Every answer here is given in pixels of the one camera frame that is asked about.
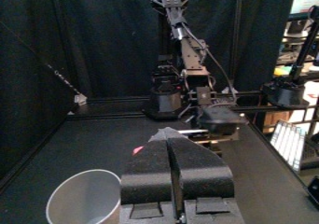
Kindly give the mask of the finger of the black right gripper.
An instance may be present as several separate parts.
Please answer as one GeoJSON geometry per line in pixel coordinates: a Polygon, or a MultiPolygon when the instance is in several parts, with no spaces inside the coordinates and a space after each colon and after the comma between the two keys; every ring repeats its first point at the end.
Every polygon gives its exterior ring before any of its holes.
{"type": "Polygon", "coordinates": [[[214,134],[207,130],[179,130],[179,133],[187,136],[198,144],[216,144],[219,142],[232,141],[239,138],[238,133],[214,134]]]}

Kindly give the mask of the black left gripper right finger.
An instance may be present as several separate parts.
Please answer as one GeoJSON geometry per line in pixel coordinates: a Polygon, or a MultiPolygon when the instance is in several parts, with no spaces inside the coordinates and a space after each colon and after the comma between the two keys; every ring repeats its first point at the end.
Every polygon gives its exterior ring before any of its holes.
{"type": "Polygon", "coordinates": [[[178,200],[234,198],[232,171],[215,152],[184,137],[170,138],[167,147],[178,200]]]}

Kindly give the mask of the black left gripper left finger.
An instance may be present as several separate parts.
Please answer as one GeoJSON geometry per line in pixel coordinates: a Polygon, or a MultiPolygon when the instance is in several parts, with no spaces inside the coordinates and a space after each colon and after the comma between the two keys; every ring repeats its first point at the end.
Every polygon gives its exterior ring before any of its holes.
{"type": "Polygon", "coordinates": [[[171,201],[171,166],[167,141],[175,130],[159,129],[147,143],[134,149],[122,175],[122,204],[171,201]]]}

